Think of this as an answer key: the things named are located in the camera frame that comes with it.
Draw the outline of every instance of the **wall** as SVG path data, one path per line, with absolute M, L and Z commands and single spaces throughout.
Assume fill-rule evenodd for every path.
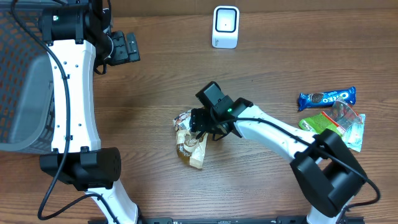
M 212 14 L 216 6 L 241 12 L 312 11 L 398 7 L 398 0 L 112 0 L 114 17 Z

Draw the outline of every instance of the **wood grain surface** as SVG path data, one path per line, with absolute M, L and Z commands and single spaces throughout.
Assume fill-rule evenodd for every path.
M 208 142 L 203 170 L 182 164 L 172 119 L 200 107 L 195 93 L 214 80 L 297 126 L 321 109 L 297 112 L 300 92 L 355 86 L 366 114 L 356 158 L 382 192 L 377 205 L 351 216 L 398 223 L 398 9 L 242 14 L 234 50 L 211 46 L 211 16 L 117 18 L 135 32 L 141 61 L 95 76 L 95 115 L 103 147 L 121 151 L 121 180 L 147 217 L 264 218 L 310 209 L 290 166 L 252 141 L 230 135 Z M 102 214 L 85 200 L 58 218 L 36 217 L 51 177 L 39 157 L 0 152 L 0 223 L 86 223 Z M 81 192 L 57 184 L 45 214 Z M 372 199 L 363 187 L 354 202 Z

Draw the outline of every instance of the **gray plastic basket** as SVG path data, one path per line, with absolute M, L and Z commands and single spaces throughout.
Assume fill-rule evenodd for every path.
M 19 17 L 37 36 L 37 19 L 47 6 L 17 5 Z M 49 153 L 55 122 L 50 59 L 9 8 L 9 2 L 0 3 L 0 150 Z

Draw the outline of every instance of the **wooden tabletop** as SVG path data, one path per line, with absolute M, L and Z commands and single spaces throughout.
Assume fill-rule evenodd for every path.
M 300 92 L 355 86 L 366 114 L 363 148 L 354 153 L 382 192 L 377 205 L 350 216 L 398 223 L 398 10 L 242 14 L 234 50 L 211 46 L 212 16 L 115 19 L 135 32 L 141 61 L 95 76 L 95 115 L 103 147 L 121 151 L 121 180 L 147 217 L 264 218 L 304 215 L 306 201 L 290 166 L 266 147 L 229 135 L 208 141 L 203 170 L 175 151 L 172 120 L 200 107 L 195 93 L 218 82 L 269 115 L 297 126 L 321 109 L 297 112 Z M 86 223 L 101 211 L 85 200 L 58 218 L 36 214 L 51 177 L 39 157 L 0 153 L 0 223 Z M 54 212 L 81 196 L 58 183 L 45 208 Z M 375 196 L 365 185 L 354 202 Z

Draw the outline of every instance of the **blue wrapper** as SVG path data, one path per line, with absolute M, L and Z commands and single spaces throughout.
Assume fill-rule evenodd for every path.
M 339 98 L 339 96 L 343 97 L 345 102 L 354 105 L 356 101 L 355 94 L 356 94 L 355 86 L 347 90 L 335 90 L 335 91 L 328 91 L 323 93 L 311 93 L 311 94 L 300 93 L 300 98 L 298 98 L 298 103 L 300 107 L 298 108 L 298 110 L 302 111 L 305 108 L 332 106 L 337 100 L 337 98 Z

